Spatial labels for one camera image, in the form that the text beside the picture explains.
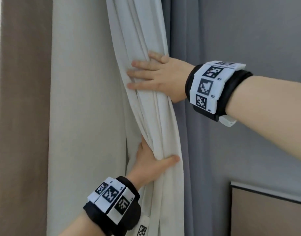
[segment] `person's left hand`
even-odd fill
[[[126,178],[139,190],[142,186],[156,180],[165,170],[179,161],[180,157],[176,155],[157,160],[142,136],[142,142],[139,144],[136,154],[136,161]]]

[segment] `forearm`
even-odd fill
[[[59,236],[105,236],[98,225],[93,223],[83,212],[78,218]]]
[[[301,160],[301,83],[249,77],[226,113]]]

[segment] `hand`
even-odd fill
[[[176,155],[157,160],[154,157],[153,151],[142,137],[142,142],[138,146],[136,161],[126,178],[139,190],[142,186],[156,180],[165,170],[174,166],[179,161],[180,157]]]
[[[176,103],[186,99],[185,83],[194,66],[182,60],[170,58],[150,51],[151,59],[156,61],[136,61],[132,66],[142,70],[129,70],[131,78],[145,79],[138,83],[129,83],[127,87],[134,90],[160,91],[169,96]]]

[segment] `person's right arm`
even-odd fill
[[[173,102],[185,99],[185,83],[194,66],[153,52],[149,56],[156,61],[133,61],[140,70],[127,72],[148,81],[127,87],[161,91]],[[226,113],[301,160],[301,83],[251,76],[236,88]]]

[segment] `brown panel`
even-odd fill
[[[233,188],[231,236],[301,236],[301,204]]]
[[[52,0],[0,0],[0,236],[46,235]]]

